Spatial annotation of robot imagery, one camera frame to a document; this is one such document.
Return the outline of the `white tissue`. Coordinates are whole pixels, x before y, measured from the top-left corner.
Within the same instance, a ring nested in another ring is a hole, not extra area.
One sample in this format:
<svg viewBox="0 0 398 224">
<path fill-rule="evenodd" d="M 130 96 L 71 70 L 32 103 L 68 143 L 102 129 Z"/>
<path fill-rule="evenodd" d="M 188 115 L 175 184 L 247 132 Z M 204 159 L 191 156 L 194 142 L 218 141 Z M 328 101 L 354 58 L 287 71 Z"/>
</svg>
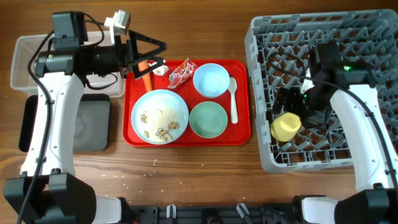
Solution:
<svg viewBox="0 0 398 224">
<path fill-rule="evenodd" d="M 157 68 L 154 68 L 152 73 L 157 76 L 164 76 L 169 71 L 169 67 L 165 63 L 166 61 L 163 60 L 163 64 Z M 149 67 L 153 67 L 155 65 L 157 65 L 157 62 L 148 62 Z"/>
</svg>

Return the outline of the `orange carrot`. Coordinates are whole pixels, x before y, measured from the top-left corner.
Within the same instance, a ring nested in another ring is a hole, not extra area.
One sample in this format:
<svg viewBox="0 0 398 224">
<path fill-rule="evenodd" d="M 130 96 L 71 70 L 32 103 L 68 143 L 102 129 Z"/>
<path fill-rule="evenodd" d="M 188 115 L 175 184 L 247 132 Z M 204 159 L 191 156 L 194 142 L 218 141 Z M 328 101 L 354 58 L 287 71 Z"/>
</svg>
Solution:
<svg viewBox="0 0 398 224">
<path fill-rule="evenodd" d="M 139 67 L 139 71 L 142 72 L 142 71 L 144 71 L 145 69 L 149 68 L 148 62 L 147 62 L 146 60 L 143 61 L 143 62 L 140 62 L 140 63 L 138 64 L 138 67 Z M 142 79 L 143 79 L 143 81 L 144 81 L 144 85 L 145 85 L 145 88 L 146 88 L 146 92 L 152 91 L 152 83 L 151 83 L 151 79 L 150 79 L 150 73 L 146 73 L 145 75 L 143 75 L 143 76 L 142 76 Z"/>
</svg>

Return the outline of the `red snack wrapper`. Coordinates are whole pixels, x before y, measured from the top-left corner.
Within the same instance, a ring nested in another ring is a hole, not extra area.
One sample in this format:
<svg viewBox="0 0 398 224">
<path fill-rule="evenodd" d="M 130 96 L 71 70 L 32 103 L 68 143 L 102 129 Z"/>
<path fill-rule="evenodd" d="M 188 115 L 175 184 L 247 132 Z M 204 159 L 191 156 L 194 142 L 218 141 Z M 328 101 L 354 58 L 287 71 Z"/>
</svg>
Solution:
<svg viewBox="0 0 398 224">
<path fill-rule="evenodd" d="M 178 87 L 180 84 L 191 78 L 197 69 L 198 65 L 187 58 L 169 75 L 170 83 L 168 88 L 174 89 Z"/>
</svg>

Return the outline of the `yellow cup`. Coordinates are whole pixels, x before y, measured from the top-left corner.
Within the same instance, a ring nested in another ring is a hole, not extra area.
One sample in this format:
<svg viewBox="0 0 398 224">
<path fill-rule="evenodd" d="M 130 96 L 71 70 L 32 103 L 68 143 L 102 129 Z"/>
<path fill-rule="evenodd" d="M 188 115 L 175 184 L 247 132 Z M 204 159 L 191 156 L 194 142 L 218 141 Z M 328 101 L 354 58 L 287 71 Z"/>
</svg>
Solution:
<svg viewBox="0 0 398 224">
<path fill-rule="evenodd" d="M 278 141 L 290 141 L 301 128 L 302 122 L 296 114 L 286 112 L 271 124 L 271 135 Z"/>
</svg>

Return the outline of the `light blue bowl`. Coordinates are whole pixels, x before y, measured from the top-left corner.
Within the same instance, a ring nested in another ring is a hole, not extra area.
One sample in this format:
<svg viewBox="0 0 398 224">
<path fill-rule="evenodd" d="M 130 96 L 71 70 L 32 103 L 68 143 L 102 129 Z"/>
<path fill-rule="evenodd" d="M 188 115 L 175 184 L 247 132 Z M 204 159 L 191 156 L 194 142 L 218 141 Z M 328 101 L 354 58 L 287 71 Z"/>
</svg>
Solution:
<svg viewBox="0 0 398 224">
<path fill-rule="evenodd" d="M 217 98 L 229 87 L 230 75 L 217 63 L 201 65 L 193 76 L 193 85 L 206 98 Z"/>
</svg>

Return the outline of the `light blue plate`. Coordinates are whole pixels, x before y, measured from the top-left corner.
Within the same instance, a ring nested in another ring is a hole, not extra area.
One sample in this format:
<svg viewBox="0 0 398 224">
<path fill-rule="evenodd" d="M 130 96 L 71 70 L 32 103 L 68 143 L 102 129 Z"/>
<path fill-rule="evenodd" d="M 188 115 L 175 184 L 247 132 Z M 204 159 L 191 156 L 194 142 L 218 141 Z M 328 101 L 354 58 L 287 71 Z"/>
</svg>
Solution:
<svg viewBox="0 0 398 224">
<path fill-rule="evenodd" d="M 164 142 L 152 135 L 147 139 L 143 132 L 148 128 L 148 124 L 144 124 L 140 120 L 140 115 L 146 114 L 149 122 L 157 121 L 160 118 L 177 122 L 180 127 L 172 130 L 170 133 L 173 140 Z M 131 124 L 137 136 L 148 144 L 163 145 L 176 141 L 185 132 L 188 126 L 189 110 L 186 102 L 178 94 L 170 90 L 153 90 L 141 96 L 134 104 L 131 111 Z"/>
</svg>

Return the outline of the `white plastic spoon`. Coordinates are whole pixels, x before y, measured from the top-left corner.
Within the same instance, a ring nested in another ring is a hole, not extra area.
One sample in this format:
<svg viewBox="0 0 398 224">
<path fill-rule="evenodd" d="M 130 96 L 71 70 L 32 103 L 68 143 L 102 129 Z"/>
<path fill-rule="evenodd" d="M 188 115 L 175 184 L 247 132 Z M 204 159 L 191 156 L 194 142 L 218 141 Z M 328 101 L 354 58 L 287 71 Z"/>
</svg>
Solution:
<svg viewBox="0 0 398 224">
<path fill-rule="evenodd" d="M 231 77 L 229 79 L 228 91 L 230 92 L 231 95 L 231 122 L 233 124 L 238 123 L 238 111 L 237 111 L 236 97 L 235 97 L 236 90 L 237 90 L 236 80 L 235 78 Z"/>
</svg>

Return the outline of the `green bowl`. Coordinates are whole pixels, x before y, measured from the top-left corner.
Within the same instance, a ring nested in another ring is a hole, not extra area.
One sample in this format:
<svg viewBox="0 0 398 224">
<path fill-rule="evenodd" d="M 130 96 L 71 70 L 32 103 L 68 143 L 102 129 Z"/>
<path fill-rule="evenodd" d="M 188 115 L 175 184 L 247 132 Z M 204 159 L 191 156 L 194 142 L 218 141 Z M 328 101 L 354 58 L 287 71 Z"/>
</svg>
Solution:
<svg viewBox="0 0 398 224">
<path fill-rule="evenodd" d="M 228 115 L 221 105 L 213 101 L 204 101 L 191 110 L 189 124 L 196 135 L 212 139 L 225 131 Z"/>
</svg>

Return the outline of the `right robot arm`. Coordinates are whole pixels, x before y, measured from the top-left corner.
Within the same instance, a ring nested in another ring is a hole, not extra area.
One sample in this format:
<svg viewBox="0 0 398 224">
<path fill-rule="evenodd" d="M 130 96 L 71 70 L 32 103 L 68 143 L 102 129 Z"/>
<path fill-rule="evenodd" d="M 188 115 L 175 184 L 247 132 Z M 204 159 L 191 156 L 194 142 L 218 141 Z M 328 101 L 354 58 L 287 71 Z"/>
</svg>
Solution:
<svg viewBox="0 0 398 224">
<path fill-rule="evenodd" d="M 301 88 L 282 88 L 273 105 L 272 136 L 291 140 L 300 128 L 328 125 L 336 113 L 353 159 L 356 193 L 344 200 L 296 197 L 307 223 L 396 223 L 397 154 L 382 119 L 376 81 L 365 63 L 344 62 L 335 43 L 309 53 Z"/>
</svg>

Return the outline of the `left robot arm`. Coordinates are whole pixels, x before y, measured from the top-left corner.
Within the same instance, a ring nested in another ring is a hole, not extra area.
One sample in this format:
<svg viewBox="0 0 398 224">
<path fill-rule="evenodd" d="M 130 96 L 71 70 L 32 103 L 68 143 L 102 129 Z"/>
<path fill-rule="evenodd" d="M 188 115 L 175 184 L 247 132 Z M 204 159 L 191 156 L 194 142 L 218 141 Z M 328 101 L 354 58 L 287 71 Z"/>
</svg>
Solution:
<svg viewBox="0 0 398 224">
<path fill-rule="evenodd" d="M 141 62 L 163 64 L 166 43 L 131 30 L 125 11 L 98 24 L 109 29 L 109 46 L 88 43 L 87 13 L 56 12 L 52 20 L 44 38 L 50 48 L 38 47 L 27 65 L 38 87 L 37 111 L 27 157 L 19 176 L 5 181 L 4 197 L 19 223 L 138 223 L 125 198 L 98 196 L 76 177 L 75 123 L 89 75 L 140 78 L 150 72 L 139 69 Z"/>
</svg>

